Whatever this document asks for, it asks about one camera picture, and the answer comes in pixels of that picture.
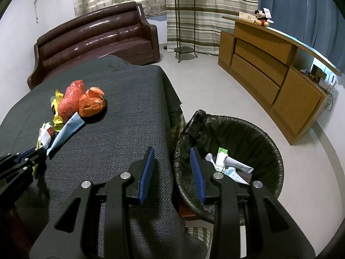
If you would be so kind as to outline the white green wrapper bundle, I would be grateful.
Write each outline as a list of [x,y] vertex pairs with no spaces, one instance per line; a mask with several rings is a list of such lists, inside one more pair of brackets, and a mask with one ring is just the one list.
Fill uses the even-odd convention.
[[39,129],[36,150],[39,150],[40,148],[48,149],[53,138],[54,130],[52,125],[49,122],[42,124],[42,127]]

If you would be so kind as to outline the yellow snack wrapper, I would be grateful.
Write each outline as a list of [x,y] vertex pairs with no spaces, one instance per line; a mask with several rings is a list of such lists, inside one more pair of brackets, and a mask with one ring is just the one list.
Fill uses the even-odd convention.
[[60,132],[64,126],[64,122],[58,114],[58,106],[61,100],[63,99],[63,97],[64,95],[59,90],[55,90],[54,96],[50,98],[50,105],[51,105],[51,109],[54,115],[53,116],[53,125],[54,125],[53,130],[55,132]]

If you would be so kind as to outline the light blue paper wrapper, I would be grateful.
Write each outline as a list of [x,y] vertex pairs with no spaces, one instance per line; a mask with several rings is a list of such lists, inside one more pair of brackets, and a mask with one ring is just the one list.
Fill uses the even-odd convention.
[[54,153],[55,150],[60,148],[83,125],[85,125],[84,120],[80,117],[78,112],[75,112],[63,126],[57,137],[54,139],[51,147],[47,150],[47,156]]

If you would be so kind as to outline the red plastic bag trash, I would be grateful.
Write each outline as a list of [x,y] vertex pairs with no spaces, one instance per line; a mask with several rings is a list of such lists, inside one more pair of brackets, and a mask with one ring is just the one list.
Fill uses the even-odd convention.
[[66,123],[79,110],[79,100],[86,92],[83,80],[73,81],[66,89],[63,99],[58,104],[58,115]]

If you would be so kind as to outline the orange plastic bag trash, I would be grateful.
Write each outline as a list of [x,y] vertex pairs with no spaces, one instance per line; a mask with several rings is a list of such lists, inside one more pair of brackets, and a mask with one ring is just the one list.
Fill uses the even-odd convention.
[[104,92],[99,87],[90,87],[80,96],[78,114],[87,118],[100,113],[107,105]]

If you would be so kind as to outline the white paper trash in bin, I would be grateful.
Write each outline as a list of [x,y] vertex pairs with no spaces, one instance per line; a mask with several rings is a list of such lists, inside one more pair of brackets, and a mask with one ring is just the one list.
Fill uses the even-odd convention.
[[213,158],[213,155],[208,153],[205,159],[213,164],[217,172],[221,172],[238,183],[249,185],[254,168],[230,157],[228,150],[220,147],[216,158]]

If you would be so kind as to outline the black lined trash bin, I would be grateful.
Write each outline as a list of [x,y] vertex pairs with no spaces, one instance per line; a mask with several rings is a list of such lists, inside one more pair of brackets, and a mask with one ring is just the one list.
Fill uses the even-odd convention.
[[252,178],[261,181],[278,198],[284,183],[284,164],[271,137],[256,125],[240,118],[207,114],[198,110],[187,123],[174,153],[174,179],[182,200],[196,216],[213,223],[215,206],[203,205],[196,196],[190,149],[197,147],[201,157],[216,156],[219,148],[231,158],[253,167]]

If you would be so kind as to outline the wooden sideboard cabinet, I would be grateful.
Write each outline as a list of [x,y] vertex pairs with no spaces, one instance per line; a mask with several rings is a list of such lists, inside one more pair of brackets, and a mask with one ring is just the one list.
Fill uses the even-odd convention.
[[331,93],[316,76],[302,73],[318,60],[336,76],[340,70],[317,50],[272,28],[237,17],[232,33],[220,34],[218,64],[260,104],[295,144],[319,119]]

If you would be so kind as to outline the dark brown leather sofa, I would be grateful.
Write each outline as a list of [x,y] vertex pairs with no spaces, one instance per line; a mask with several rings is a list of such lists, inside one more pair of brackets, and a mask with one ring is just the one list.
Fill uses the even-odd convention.
[[67,21],[34,44],[30,89],[78,64],[115,55],[136,66],[160,61],[158,30],[137,2],[105,7]]

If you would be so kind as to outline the white router on shelf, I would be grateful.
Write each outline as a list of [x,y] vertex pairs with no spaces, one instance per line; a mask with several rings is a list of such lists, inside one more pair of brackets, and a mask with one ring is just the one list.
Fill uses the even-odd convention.
[[326,76],[325,79],[320,79],[319,85],[326,91],[332,92],[337,85],[337,76],[336,74],[332,73]]

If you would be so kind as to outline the dark box on shelf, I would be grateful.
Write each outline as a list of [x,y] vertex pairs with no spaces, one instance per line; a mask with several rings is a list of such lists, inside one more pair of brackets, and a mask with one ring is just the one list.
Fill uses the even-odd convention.
[[312,66],[312,69],[310,71],[309,77],[312,79],[312,81],[319,83],[320,80],[325,80],[327,74],[323,72],[322,69],[320,69],[315,64]]

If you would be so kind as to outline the cardboard box on cabinet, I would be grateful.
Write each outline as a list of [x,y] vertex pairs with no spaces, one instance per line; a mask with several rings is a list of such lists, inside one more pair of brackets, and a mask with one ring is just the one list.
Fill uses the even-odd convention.
[[256,20],[255,15],[244,13],[244,12],[239,12],[238,18],[247,22],[254,22]]

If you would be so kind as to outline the striped beige curtain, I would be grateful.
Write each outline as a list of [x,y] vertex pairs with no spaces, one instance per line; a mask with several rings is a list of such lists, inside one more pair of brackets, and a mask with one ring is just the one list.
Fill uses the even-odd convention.
[[[182,5],[192,6],[191,0],[182,0]],[[196,52],[218,55],[221,31],[234,29],[234,22],[224,17],[237,17],[239,12],[253,14],[259,0],[196,0]],[[192,25],[192,12],[184,12],[187,23]],[[182,36],[192,42],[192,29]]]

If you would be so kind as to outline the Mickey Mouse plush toy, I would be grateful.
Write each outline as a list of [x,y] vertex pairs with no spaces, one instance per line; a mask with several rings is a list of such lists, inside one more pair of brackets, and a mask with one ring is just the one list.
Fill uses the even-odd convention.
[[274,21],[271,19],[271,12],[268,8],[263,8],[262,10],[256,10],[255,12],[255,20],[253,21],[254,24],[269,27]]

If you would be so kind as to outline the blue curtain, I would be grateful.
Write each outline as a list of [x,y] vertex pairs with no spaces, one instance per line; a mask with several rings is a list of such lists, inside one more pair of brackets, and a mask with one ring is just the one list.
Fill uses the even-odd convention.
[[273,28],[309,45],[344,73],[344,15],[334,0],[259,0]]

